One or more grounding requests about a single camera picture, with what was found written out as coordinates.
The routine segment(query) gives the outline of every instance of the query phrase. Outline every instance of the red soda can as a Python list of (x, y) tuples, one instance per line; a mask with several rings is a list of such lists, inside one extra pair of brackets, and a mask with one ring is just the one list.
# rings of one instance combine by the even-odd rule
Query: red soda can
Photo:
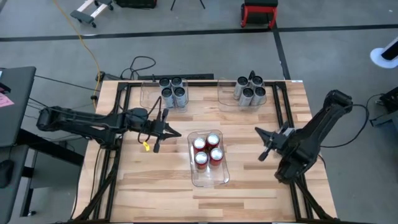
[(195, 152), (202, 152), (206, 149), (206, 140), (204, 138), (196, 138), (193, 140), (192, 145)]
[(198, 170), (206, 169), (208, 161), (209, 161), (209, 159), (205, 152), (196, 153), (195, 164), (197, 165)]
[(220, 137), (218, 137), (217, 134), (210, 133), (206, 138), (206, 142), (210, 151), (218, 146), (218, 143), (220, 143)]
[(224, 153), (220, 148), (214, 148), (210, 152), (210, 164), (213, 167), (217, 167), (221, 164), (223, 160)]

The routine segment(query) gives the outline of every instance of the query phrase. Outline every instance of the concrete floor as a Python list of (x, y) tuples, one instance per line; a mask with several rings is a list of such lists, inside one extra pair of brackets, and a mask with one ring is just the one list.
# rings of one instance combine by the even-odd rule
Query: concrete floor
[[(83, 2), (58, 1), (67, 14)], [(177, 0), (173, 11), (169, 10), (172, 0), (159, 1), (156, 9), (150, 11), (115, 6), (113, 12), (105, 11), (96, 19), (97, 29), (72, 21), (82, 34), (240, 29), (243, 0), (203, 2), (205, 10), (199, 0)], [(397, 21), (396, 0), (280, 0), (277, 18), (280, 28), (396, 24)], [(75, 35), (49, 0), (8, 0), (0, 12), (0, 30), (0, 38)], [(353, 96), (355, 103), (365, 104), (369, 96), (396, 87), (397, 70), (375, 66), (369, 53), (388, 44), (397, 31), (281, 32), (291, 79), (304, 81), (312, 113), (321, 108), (325, 94), (332, 89)], [(255, 70), (264, 79), (284, 79), (272, 33), (93, 39), (86, 40), (86, 44), (96, 55), (100, 68), (115, 75), (128, 67), (135, 56), (147, 55), (155, 58), (157, 65), (142, 75), (214, 73), (215, 78), (234, 79)], [(0, 58), (0, 67), (32, 65), (37, 67), (37, 75), (95, 87), (95, 64), (78, 40), (0, 42)], [(137, 67), (145, 63), (140, 61)], [(31, 97), (47, 105), (72, 108), (90, 104), (90, 95), (89, 90), (36, 78)], [(384, 112), (374, 104), (369, 109), (371, 117)], [(80, 110), (92, 112), (93, 107)], [(37, 110), (28, 108), (26, 115), (37, 116)], [(363, 121), (364, 111), (354, 109), (335, 126), (324, 145), (351, 139)], [(40, 132), (32, 118), (24, 119), (23, 128), (50, 138), (68, 135)], [(392, 125), (368, 126), (352, 144), (322, 150), (339, 218), (397, 223), (396, 136)], [(74, 146), (84, 154), (85, 141), (74, 142)], [(38, 178), (34, 186), (42, 188), (34, 192), (31, 209), (38, 214), (19, 218), (22, 195), (18, 195), (10, 223), (66, 221), (75, 197), (77, 167), (39, 154), (36, 168)]]

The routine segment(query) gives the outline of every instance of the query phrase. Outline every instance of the can lid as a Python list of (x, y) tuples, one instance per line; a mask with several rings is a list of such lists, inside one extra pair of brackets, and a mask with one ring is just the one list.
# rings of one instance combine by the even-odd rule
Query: can lid
[(240, 84), (240, 85), (247, 85), (248, 84), (248, 78), (246, 78), (246, 77), (239, 77), (238, 78), (238, 83)]
[(223, 158), (223, 151), (219, 148), (214, 148), (213, 150), (211, 150), (210, 156), (214, 160), (220, 160)]
[(259, 76), (255, 76), (253, 77), (253, 79), (251, 80), (254, 84), (256, 85), (260, 85), (262, 83), (262, 78)]
[(179, 84), (181, 84), (181, 82), (182, 82), (182, 79), (180, 77), (174, 77), (172, 79), (172, 84), (173, 85), (179, 85)]
[(207, 136), (207, 141), (210, 144), (217, 144), (220, 141), (220, 139), (219, 139), (218, 135), (216, 135), (216, 134), (209, 134)]
[(185, 90), (181, 87), (178, 87), (174, 90), (175, 96), (183, 96), (185, 94)]
[(243, 90), (243, 95), (244, 95), (245, 97), (252, 97), (253, 94), (254, 94), (254, 92), (253, 92), (253, 90), (250, 89), (250, 88), (245, 88), (245, 89)]
[(169, 88), (164, 88), (162, 90), (162, 96), (163, 97), (170, 97), (172, 95), (172, 93), (173, 93), (172, 90), (169, 89)]
[(159, 85), (160, 86), (168, 86), (170, 84), (169, 78), (161, 78), (159, 80)]
[(254, 92), (257, 96), (264, 96), (266, 94), (266, 89), (264, 89), (263, 87), (257, 87)]
[(198, 152), (195, 155), (195, 161), (198, 164), (205, 164), (207, 162), (207, 154), (205, 152)]
[(203, 149), (206, 146), (206, 141), (204, 138), (196, 138), (193, 141), (193, 147), (197, 149)]

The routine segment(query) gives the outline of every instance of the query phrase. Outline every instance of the clear plastic container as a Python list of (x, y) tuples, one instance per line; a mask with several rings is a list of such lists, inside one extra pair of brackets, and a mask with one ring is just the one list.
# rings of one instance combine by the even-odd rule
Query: clear plastic container
[[(218, 167), (213, 167), (209, 162), (204, 170), (198, 170), (195, 164), (195, 150), (193, 148), (193, 140), (196, 138), (205, 138), (210, 133), (217, 134), (220, 138), (219, 148), (223, 151), (224, 157), (221, 161), (221, 164)], [(206, 130), (206, 131), (197, 131), (190, 133), (188, 135), (188, 146), (189, 146), (189, 155), (191, 162), (191, 174), (192, 174), (192, 183), (196, 187), (211, 187), (214, 185), (220, 185), (228, 183), (229, 181), (229, 172), (226, 165), (226, 154), (223, 145), (223, 134), (219, 130)]]
[(267, 102), (267, 95), (257, 106), (239, 106), (239, 100), (234, 99), (236, 81), (220, 79), (217, 83), (218, 109), (224, 112), (252, 113)]
[[(177, 106), (175, 96), (174, 97), (174, 104), (173, 106), (167, 107), (164, 99), (162, 99), (161, 109), (169, 109), (169, 111), (177, 112), (177, 113), (184, 113), (187, 111), (187, 106), (189, 102), (189, 92), (188, 92), (188, 82), (186, 79), (182, 79), (182, 88), (185, 90), (185, 94), (187, 96), (187, 101), (184, 105)], [(143, 81), (141, 84), (141, 97), (140, 97), (140, 105), (143, 108), (152, 109), (158, 97), (162, 96), (162, 89), (159, 85), (159, 81)]]

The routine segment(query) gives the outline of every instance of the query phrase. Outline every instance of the wooden table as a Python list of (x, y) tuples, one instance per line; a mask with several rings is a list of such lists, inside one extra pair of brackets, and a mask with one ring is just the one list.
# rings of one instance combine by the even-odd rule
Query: wooden table
[[(97, 113), (108, 114), (114, 104), (117, 81), (104, 82)], [(286, 82), (295, 127), (310, 119), (303, 83)], [(265, 162), (257, 160), (264, 150), (254, 127), (279, 128), (272, 91), (267, 103), (255, 113), (225, 113), (218, 109), (216, 87), (190, 87), (186, 113), (170, 113), (170, 126), (182, 137), (162, 142), (158, 154), (146, 152), (137, 142), (137, 133), (126, 133), (123, 141), (118, 182), (114, 195), (112, 222), (271, 222), (295, 220), (288, 185), (280, 184), (274, 173), (280, 161), (271, 152)], [(129, 108), (140, 107), (140, 88), (132, 89)], [(283, 105), (282, 94), (279, 94)], [(224, 136), (230, 181), (215, 187), (198, 188), (191, 181), (187, 136), (194, 131), (219, 129)], [(153, 146), (154, 139), (149, 141)], [(98, 144), (89, 142), (79, 181), (75, 217), (90, 201)], [(96, 172), (100, 178), (104, 152)], [(306, 173), (310, 192), (327, 213), (336, 212), (321, 160)], [(305, 209), (298, 191), (302, 216)], [(104, 217), (103, 197), (100, 217)]]

